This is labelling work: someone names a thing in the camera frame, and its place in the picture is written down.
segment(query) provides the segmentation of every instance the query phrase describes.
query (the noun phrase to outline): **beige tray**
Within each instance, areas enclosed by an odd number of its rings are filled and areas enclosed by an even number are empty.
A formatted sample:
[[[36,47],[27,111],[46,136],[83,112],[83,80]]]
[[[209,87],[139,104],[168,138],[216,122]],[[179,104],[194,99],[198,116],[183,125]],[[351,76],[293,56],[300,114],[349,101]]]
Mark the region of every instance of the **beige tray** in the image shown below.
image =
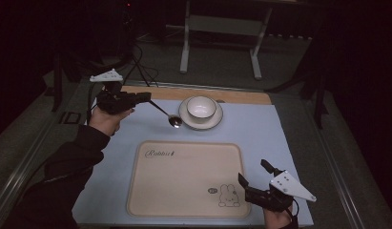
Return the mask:
[[[231,143],[145,141],[127,202],[138,217],[243,218],[250,212],[240,149]]]

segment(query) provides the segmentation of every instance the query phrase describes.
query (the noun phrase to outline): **black sleeve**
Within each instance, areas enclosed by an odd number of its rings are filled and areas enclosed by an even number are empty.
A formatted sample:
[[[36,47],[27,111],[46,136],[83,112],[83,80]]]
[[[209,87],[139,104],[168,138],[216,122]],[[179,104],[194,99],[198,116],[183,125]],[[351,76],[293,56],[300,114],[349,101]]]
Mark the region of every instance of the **black sleeve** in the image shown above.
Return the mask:
[[[109,140],[95,128],[79,126],[76,139],[50,156],[44,179],[29,188],[2,228],[77,228],[72,208]]]

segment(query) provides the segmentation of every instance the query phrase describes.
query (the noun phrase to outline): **metal frame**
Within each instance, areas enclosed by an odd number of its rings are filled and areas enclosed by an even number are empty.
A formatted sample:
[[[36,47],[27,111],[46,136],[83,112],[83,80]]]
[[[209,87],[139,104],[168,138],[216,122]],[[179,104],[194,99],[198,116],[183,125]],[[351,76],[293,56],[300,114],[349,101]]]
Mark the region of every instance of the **metal frame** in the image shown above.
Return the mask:
[[[232,18],[221,18],[211,16],[194,15],[190,13],[190,0],[187,0],[186,18],[184,20],[184,45],[181,54],[180,72],[186,73],[189,63],[189,33],[193,31],[212,31],[242,35],[255,35],[258,40],[256,45],[250,50],[250,58],[252,62],[253,73],[256,80],[261,80],[260,65],[258,63],[258,51],[267,29],[267,25],[272,13],[269,8],[265,14],[264,20],[241,20]]]

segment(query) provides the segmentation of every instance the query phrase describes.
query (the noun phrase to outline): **light blue table surface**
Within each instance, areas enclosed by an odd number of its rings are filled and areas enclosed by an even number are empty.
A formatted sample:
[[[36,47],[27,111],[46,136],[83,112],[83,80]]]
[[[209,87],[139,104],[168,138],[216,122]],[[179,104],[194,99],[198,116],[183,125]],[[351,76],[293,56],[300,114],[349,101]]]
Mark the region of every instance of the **light blue table surface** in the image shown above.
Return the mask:
[[[178,114],[179,100],[154,102],[169,114]],[[139,104],[135,112],[121,122],[120,130],[104,149],[104,160],[94,167],[85,190],[72,212],[78,223],[96,225],[177,225],[177,226],[258,226],[264,224],[260,207],[242,219],[211,218],[142,218],[127,212],[127,200],[135,162],[136,149],[145,140],[234,143],[242,153],[243,167],[249,185],[269,188],[273,175],[260,166],[266,159],[274,167],[287,170],[299,179],[290,154],[279,116],[274,105],[221,103],[223,118],[215,128],[196,131],[184,125],[173,128],[165,114],[151,104]],[[304,199],[299,203],[299,225],[313,225]]]

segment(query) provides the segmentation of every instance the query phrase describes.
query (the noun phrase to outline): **white plate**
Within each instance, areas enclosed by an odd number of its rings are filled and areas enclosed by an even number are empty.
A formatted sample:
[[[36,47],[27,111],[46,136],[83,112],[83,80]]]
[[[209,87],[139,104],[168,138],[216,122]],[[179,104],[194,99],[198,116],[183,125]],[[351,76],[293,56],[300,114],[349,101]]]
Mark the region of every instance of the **white plate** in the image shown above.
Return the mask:
[[[183,102],[181,102],[180,107],[178,108],[178,114],[180,115],[181,119],[183,119],[184,123],[196,130],[208,130],[215,127],[220,122],[223,117],[223,111],[219,103],[213,100],[217,106],[216,112],[207,121],[200,121],[199,118],[191,116],[187,111],[187,102],[190,99],[191,97],[186,98]]]

